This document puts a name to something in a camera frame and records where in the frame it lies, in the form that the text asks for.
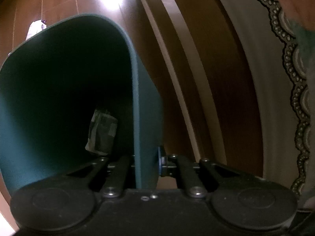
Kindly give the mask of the blue white wrapper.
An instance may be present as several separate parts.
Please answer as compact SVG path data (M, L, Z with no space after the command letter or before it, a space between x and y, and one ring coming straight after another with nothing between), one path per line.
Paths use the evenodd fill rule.
M110 114L95 110L90 122L85 149L101 156L108 155L116 135L117 121Z

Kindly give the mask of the teal plastic trash bin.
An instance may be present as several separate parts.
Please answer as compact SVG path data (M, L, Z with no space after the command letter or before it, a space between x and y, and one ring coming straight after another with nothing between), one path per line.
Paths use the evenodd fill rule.
M136 187L155 188L162 99L127 33L109 18L81 14L17 47L1 68L8 192L94 161L85 146L97 110L118 121L113 151L134 155Z

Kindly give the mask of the white tissue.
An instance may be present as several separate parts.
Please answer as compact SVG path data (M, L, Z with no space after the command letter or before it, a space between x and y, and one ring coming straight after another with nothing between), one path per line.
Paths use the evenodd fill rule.
M32 36L38 34L39 32L43 31L46 29L46 21L45 20L36 20L31 23L29 26L26 40L30 39Z

